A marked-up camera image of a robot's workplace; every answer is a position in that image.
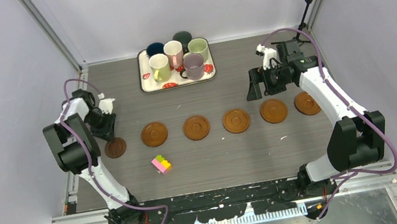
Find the dark brown wooden coaster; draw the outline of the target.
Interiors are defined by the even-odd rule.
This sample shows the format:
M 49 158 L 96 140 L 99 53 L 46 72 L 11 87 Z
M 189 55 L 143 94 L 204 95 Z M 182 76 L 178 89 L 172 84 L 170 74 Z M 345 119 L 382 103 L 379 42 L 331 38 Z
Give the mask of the dark brown wooden coaster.
M 120 137 L 114 138 L 112 141 L 106 142 L 104 147 L 105 155 L 108 158 L 114 159 L 122 156 L 127 148 L 127 143 Z

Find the large brown wooden coaster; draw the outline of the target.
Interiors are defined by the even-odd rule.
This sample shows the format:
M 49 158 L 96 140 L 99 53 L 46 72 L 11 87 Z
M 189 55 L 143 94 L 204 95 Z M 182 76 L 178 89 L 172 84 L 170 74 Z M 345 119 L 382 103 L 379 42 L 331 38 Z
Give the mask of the large brown wooden coaster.
M 223 127 L 232 133 L 240 134 L 245 132 L 251 123 L 249 114 L 242 109 L 230 109 L 226 111 L 222 118 Z

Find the light green mug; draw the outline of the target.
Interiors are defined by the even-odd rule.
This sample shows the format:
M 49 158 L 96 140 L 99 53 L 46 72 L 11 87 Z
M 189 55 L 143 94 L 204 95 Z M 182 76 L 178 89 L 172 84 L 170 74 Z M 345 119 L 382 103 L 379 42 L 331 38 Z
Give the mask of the light green mug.
M 149 59 L 149 65 L 153 72 L 155 82 L 166 82 L 171 77 L 169 59 L 165 54 L 155 54 Z

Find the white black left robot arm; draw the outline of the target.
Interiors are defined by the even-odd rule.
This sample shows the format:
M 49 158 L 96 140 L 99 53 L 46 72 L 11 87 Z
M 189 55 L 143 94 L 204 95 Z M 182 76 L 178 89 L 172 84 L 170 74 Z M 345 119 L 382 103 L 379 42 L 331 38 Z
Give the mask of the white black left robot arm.
M 44 127 L 43 135 L 58 166 L 83 178 L 104 199 L 108 208 L 106 220 L 111 224 L 141 224 L 144 210 L 102 163 L 98 138 L 117 143 L 121 153 L 125 148 L 114 132 L 114 100 L 103 94 L 99 99 L 97 102 L 91 92 L 82 89 L 74 91 L 62 104 L 59 118 Z

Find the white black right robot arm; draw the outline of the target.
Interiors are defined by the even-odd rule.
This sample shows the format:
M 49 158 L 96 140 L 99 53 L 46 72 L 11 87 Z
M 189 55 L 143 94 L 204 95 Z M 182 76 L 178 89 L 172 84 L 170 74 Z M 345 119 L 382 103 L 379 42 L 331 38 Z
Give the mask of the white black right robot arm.
M 299 169 L 297 186 L 303 195 L 315 196 L 322 181 L 383 158 L 384 116 L 368 112 L 344 93 L 320 56 L 305 56 L 294 39 L 276 48 L 258 45 L 256 54 L 263 58 L 263 65 L 248 72 L 248 101 L 284 92 L 293 83 L 316 101 L 333 125 L 326 153 Z

